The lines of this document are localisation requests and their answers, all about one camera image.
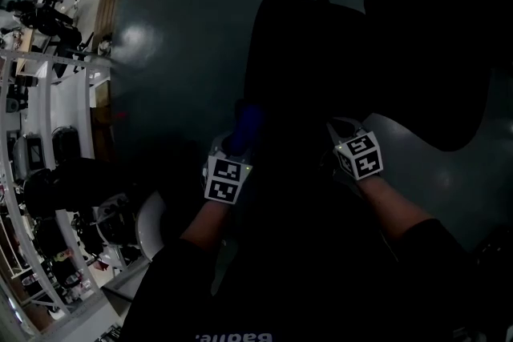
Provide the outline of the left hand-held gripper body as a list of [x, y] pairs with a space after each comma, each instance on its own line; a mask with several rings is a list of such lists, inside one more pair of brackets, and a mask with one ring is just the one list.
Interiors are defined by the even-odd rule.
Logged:
[[233, 205], [237, 202], [252, 166], [210, 155], [206, 165], [204, 198]]

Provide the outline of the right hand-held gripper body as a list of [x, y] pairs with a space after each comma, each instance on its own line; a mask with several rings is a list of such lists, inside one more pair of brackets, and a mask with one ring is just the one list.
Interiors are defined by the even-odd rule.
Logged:
[[355, 181], [383, 171], [381, 150], [372, 131], [337, 144], [334, 153], [341, 169]]

